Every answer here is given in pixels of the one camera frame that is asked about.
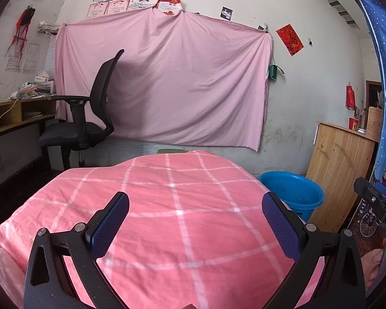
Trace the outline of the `person right hand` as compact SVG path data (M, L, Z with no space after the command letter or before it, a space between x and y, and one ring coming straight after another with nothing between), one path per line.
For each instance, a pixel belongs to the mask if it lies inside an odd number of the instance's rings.
M383 239L383 248L371 250L361 258L366 291L372 287L379 274L381 264L385 257L385 250L386 238Z

